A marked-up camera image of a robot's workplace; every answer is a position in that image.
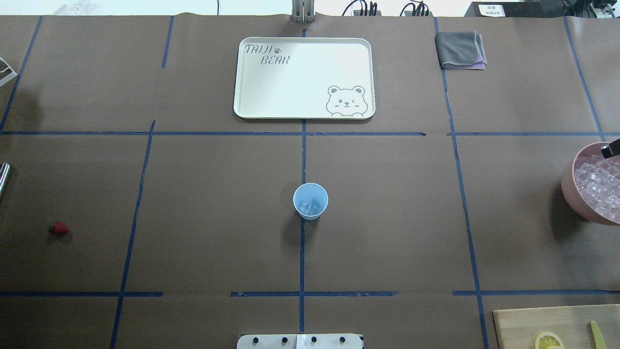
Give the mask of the yellow knife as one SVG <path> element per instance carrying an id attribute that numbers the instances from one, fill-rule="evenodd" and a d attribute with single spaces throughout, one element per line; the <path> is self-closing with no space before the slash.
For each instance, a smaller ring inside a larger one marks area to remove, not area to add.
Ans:
<path id="1" fill-rule="evenodd" d="M 606 340 L 602 334 L 602 331 L 600 330 L 600 327 L 598 326 L 598 323 L 596 323 L 595 321 L 591 321 L 589 324 L 593 337 L 593 342 L 595 343 L 595 348 L 607 349 Z"/>

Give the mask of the clear plastic bag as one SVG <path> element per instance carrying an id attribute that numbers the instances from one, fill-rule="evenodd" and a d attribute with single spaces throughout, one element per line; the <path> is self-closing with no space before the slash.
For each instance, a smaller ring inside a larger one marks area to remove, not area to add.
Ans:
<path id="1" fill-rule="evenodd" d="M 66 0 L 52 14 L 54 16 L 90 16 L 100 7 L 95 0 Z"/>

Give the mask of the grey folded cloth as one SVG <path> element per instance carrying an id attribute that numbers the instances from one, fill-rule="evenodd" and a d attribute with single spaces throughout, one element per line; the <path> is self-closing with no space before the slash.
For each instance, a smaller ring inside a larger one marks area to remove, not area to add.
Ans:
<path id="1" fill-rule="evenodd" d="M 439 31 L 435 44 L 440 66 L 444 69 L 486 69 L 483 36 L 476 31 Z"/>

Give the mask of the pink bowl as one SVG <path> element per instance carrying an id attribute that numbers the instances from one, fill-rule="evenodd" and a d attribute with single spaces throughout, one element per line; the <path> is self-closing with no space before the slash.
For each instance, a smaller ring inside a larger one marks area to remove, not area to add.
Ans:
<path id="1" fill-rule="evenodd" d="M 581 148 L 561 179 L 565 200 L 587 221 L 619 225 L 619 141 Z"/>

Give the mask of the wooden cutting board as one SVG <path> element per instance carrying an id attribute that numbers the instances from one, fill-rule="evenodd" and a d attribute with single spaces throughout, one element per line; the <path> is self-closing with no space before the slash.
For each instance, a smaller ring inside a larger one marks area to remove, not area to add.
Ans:
<path id="1" fill-rule="evenodd" d="M 501 349 L 533 349 L 541 332 L 558 335 L 566 349 L 593 349 L 591 321 L 598 323 L 609 349 L 620 346 L 617 304 L 501 309 L 493 318 Z"/>

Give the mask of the lemon slice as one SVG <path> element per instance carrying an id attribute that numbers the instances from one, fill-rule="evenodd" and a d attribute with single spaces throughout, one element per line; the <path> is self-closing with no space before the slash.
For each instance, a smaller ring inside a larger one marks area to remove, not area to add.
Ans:
<path id="1" fill-rule="evenodd" d="M 565 345 L 555 333 L 541 332 L 534 339 L 534 349 L 565 349 Z"/>

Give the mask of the black power strip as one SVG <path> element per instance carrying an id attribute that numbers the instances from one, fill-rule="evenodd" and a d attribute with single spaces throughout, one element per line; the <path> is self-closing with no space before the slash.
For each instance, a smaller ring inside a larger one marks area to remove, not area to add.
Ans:
<path id="1" fill-rule="evenodd" d="M 571 15 L 571 5 L 562 0 L 472 1 L 465 17 L 555 18 Z"/>

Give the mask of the pile of ice cubes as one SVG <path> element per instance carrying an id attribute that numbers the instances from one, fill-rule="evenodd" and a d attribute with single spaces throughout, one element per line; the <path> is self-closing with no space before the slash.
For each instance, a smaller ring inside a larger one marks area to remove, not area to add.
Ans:
<path id="1" fill-rule="evenodd" d="M 579 156 L 573 171 L 578 192 L 598 214 L 618 222 L 620 217 L 620 166 L 602 155 Z"/>

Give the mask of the aluminium frame post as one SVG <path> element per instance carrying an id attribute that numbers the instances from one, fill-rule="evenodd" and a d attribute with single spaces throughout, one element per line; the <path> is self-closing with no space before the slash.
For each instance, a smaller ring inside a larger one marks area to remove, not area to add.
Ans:
<path id="1" fill-rule="evenodd" d="M 292 0 L 292 22 L 312 23 L 316 20 L 315 0 Z"/>

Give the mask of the red strawberry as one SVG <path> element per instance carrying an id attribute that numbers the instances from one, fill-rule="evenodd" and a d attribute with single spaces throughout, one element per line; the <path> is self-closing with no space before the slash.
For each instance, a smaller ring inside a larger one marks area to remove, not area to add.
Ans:
<path id="1" fill-rule="evenodd" d="M 68 234 L 69 228 L 65 223 L 61 221 L 56 221 L 51 224 L 51 226 L 49 226 L 48 232 L 53 234 L 54 236 L 59 237 Z"/>

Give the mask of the light blue plastic cup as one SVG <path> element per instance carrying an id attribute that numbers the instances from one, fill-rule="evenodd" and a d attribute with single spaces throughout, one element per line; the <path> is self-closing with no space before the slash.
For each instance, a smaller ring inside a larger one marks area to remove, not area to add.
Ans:
<path id="1" fill-rule="evenodd" d="M 305 183 L 293 193 L 293 207 L 306 221 L 318 219 L 328 207 L 328 193 L 317 183 Z"/>

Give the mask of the cream bear tray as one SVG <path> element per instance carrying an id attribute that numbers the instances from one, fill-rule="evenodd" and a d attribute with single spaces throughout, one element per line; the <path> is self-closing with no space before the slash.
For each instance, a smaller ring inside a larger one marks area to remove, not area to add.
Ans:
<path id="1" fill-rule="evenodd" d="M 363 38 L 248 37 L 238 49 L 234 112 L 244 119 L 370 119 L 372 47 Z"/>

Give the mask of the steel muddler with black tip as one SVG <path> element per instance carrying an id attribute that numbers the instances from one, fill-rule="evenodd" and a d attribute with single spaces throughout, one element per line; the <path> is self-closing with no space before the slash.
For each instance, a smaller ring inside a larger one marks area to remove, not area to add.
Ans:
<path id="1" fill-rule="evenodd" d="M 2 200 L 2 197 L 6 191 L 6 186 L 9 182 L 11 170 L 12 167 L 9 163 L 5 162 L 0 166 L 0 200 Z"/>

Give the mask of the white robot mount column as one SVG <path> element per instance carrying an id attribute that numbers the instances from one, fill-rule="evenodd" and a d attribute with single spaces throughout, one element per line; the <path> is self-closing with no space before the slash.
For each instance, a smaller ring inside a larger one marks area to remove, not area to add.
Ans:
<path id="1" fill-rule="evenodd" d="M 363 349 L 363 335 L 356 333 L 293 333 L 243 335 L 237 349 Z"/>

